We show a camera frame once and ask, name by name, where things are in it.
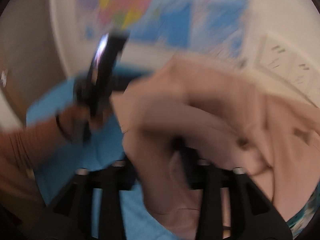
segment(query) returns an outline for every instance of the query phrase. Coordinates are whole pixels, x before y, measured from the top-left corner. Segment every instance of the person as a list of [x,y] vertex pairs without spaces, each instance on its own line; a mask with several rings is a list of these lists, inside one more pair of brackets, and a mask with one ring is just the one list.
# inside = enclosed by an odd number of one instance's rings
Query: person
[[90,119],[86,107],[72,105],[32,127],[0,134],[0,204],[15,218],[23,232],[30,229],[44,210],[44,202],[33,171],[44,164],[57,147],[74,137],[76,124],[89,122],[92,130],[102,126],[111,114]]

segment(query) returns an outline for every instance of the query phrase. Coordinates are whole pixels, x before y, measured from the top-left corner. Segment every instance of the black wristband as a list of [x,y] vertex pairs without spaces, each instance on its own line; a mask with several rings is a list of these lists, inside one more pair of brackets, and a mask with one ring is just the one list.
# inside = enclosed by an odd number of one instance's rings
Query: black wristband
[[56,123],[57,123],[57,126],[58,126],[61,134],[63,135],[63,137],[64,137],[67,141],[72,142],[71,136],[70,136],[68,133],[66,133],[66,131],[62,128],[62,126],[61,126],[61,124],[60,124],[59,114],[56,114]]

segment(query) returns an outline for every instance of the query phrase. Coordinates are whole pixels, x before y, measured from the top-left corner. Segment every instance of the colorful world map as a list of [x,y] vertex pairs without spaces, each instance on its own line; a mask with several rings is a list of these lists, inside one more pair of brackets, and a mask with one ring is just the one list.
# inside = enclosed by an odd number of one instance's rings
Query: colorful world map
[[235,58],[240,55],[247,0],[77,0],[80,35],[99,39],[110,29],[130,39]]

